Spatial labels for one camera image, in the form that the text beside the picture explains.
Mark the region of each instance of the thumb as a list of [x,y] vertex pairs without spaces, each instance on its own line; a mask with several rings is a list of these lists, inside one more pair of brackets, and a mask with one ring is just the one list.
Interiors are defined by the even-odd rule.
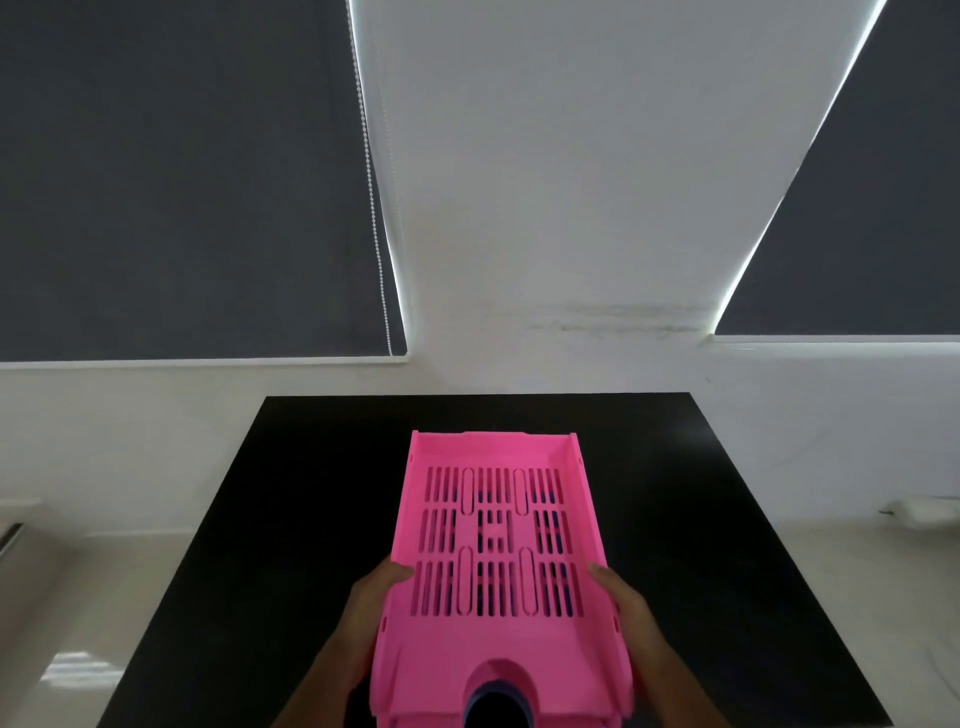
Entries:
[[388,556],[373,570],[372,577],[376,585],[386,593],[392,586],[399,584],[401,581],[406,581],[413,575],[414,570],[411,567],[405,567],[402,564],[391,561]]
[[624,601],[629,600],[634,593],[633,588],[620,578],[620,575],[613,569],[602,567],[599,564],[590,563],[587,565],[590,576],[593,581],[603,587],[604,591],[613,597],[613,601],[622,605]]

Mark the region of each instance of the black table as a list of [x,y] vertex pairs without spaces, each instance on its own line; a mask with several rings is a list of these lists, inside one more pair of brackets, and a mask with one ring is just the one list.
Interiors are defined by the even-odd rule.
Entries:
[[600,394],[267,399],[100,725],[267,728],[390,550],[414,429],[576,432],[608,560],[735,726],[890,724],[693,398]]

